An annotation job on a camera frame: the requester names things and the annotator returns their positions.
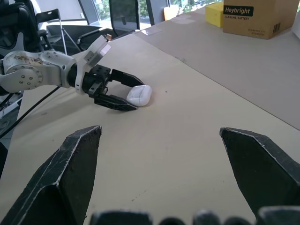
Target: yellow box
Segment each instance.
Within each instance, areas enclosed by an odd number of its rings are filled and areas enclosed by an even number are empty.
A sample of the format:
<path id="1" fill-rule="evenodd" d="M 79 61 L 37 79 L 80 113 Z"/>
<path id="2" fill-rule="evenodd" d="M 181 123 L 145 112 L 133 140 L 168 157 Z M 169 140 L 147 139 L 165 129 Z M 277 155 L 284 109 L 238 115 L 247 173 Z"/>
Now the yellow box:
<path id="1" fill-rule="evenodd" d="M 212 25 L 223 27 L 223 2 L 216 2 L 205 7 L 205 20 Z"/>

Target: black office chair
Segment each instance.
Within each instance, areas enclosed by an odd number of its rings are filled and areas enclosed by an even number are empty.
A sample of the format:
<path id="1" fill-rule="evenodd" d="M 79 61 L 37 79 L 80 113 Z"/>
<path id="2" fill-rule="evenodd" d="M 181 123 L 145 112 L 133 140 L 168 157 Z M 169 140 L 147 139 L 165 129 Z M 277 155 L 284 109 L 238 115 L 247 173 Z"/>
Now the black office chair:
<path id="1" fill-rule="evenodd" d="M 109 0 L 112 30 L 116 37 L 128 35 L 135 30 L 140 30 L 139 0 Z M 99 34 L 106 35 L 110 29 L 100 28 L 81 35 L 77 44 L 81 50 L 83 40 L 89 36 Z"/>
<path id="2" fill-rule="evenodd" d="M 22 3 L 0 4 L 0 57 L 12 51 L 40 52 L 40 43 L 29 10 Z"/>
<path id="3" fill-rule="evenodd" d="M 64 45 L 65 54 L 67 55 L 68 53 L 67 53 L 67 47 L 66 47 L 65 35 L 64 35 L 64 34 L 66 34 L 68 36 L 68 38 L 71 40 L 71 42 L 74 44 L 74 46 L 78 49 L 78 51 L 81 52 L 81 49 L 78 47 L 78 45 L 75 43 L 75 41 L 71 38 L 71 36 L 68 34 L 68 32 L 62 27 L 61 19 L 60 19 L 60 12 L 58 9 L 54 9 L 51 11 L 36 14 L 36 20 L 37 20 L 38 24 L 48 22 L 51 20 L 55 20 L 55 19 L 58 19 L 60 22 L 61 35 L 54 35 L 54 36 L 48 37 L 46 30 L 38 31 L 39 35 L 44 38 L 44 40 L 47 43 L 47 45 L 49 46 L 49 48 L 53 49 L 52 44 L 62 40 L 63 45 Z"/>

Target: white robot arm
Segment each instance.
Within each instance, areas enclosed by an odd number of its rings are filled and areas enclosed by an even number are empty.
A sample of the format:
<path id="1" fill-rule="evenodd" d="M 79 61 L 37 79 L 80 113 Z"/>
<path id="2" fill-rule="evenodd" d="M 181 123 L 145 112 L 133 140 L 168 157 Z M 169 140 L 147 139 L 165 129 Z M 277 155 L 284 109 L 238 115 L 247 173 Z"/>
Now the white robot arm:
<path id="1" fill-rule="evenodd" d="M 143 85 L 133 75 L 97 65 L 110 50 L 107 40 L 100 36 L 79 60 L 58 51 L 38 53 L 14 51 L 0 60 L 0 95 L 31 90 L 41 85 L 75 87 L 78 94 L 88 94 L 95 103 L 108 108 L 128 111 L 136 106 L 113 95 L 106 95 L 106 85 L 116 80 L 134 87 Z"/>

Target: black plastic object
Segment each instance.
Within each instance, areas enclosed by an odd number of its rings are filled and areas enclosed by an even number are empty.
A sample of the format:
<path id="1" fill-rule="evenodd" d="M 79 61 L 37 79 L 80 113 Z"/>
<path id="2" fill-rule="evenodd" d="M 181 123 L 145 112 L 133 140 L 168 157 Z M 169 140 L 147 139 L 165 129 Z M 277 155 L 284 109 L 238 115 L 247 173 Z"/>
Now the black plastic object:
<path id="1" fill-rule="evenodd" d="M 256 217 L 263 206 L 300 204 L 300 165 L 271 139 L 234 128 L 221 128 L 220 135 L 238 186 Z"/>
<path id="2" fill-rule="evenodd" d="M 82 225 L 97 165 L 100 126 L 78 130 L 35 172 L 1 225 Z"/>
<path id="3" fill-rule="evenodd" d="M 152 225 L 152 220 L 143 212 L 106 211 L 94 213 L 90 225 Z"/>
<path id="4" fill-rule="evenodd" d="M 3 172 L 3 168 L 5 165 L 6 157 L 8 156 L 8 150 L 5 146 L 0 142 L 0 178 Z"/>
<path id="5" fill-rule="evenodd" d="M 85 73 L 82 90 L 84 93 L 87 93 L 90 98 L 93 98 L 97 105 L 119 111 L 136 110 L 137 106 L 131 104 L 127 100 L 115 95 L 106 95 L 106 86 L 108 82 L 113 80 L 121 82 L 121 84 L 129 87 L 144 85 L 144 83 L 139 78 L 131 74 L 127 74 L 116 69 L 113 69 L 110 74 L 110 71 L 110 68 L 96 65 L 89 73 Z M 72 87 L 75 87 L 76 76 L 77 65 L 74 64 L 67 76 L 67 81 Z"/>
<path id="6" fill-rule="evenodd" d="M 256 225 L 299 225 L 299 206 L 263 207 L 258 212 Z"/>

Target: beige cardboard surface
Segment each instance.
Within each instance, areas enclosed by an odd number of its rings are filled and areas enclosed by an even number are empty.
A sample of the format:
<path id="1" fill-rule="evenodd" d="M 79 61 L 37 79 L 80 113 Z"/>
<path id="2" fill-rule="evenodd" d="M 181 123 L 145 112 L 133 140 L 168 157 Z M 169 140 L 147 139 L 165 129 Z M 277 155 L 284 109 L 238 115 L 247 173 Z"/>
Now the beige cardboard surface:
<path id="1" fill-rule="evenodd" d="M 205 15 L 188 15 L 194 22 L 166 21 L 149 28 L 162 32 L 136 35 L 300 129 L 300 40 L 289 30 L 269 40 L 227 34 Z"/>
<path id="2" fill-rule="evenodd" d="M 201 209 L 222 220 L 254 215 L 235 181 L 221 127 L 267 135 L 300 162 L 300 132 L 135 35 L 112 41 L 101 65 L 152 87 L 150 104 L 118 112 L 61 88 L 15 128 L 0 179 L 0 220 L 38 167 L 74 131 L 101 125 L 95 184 L 85 225 L 95 211 L 142 210 L 153 224 L 176 216 L 191 224 Z M 126 97 L 119 82 L 109 93 Z M 24 92 L 20 115 L 53 86 Z"/>

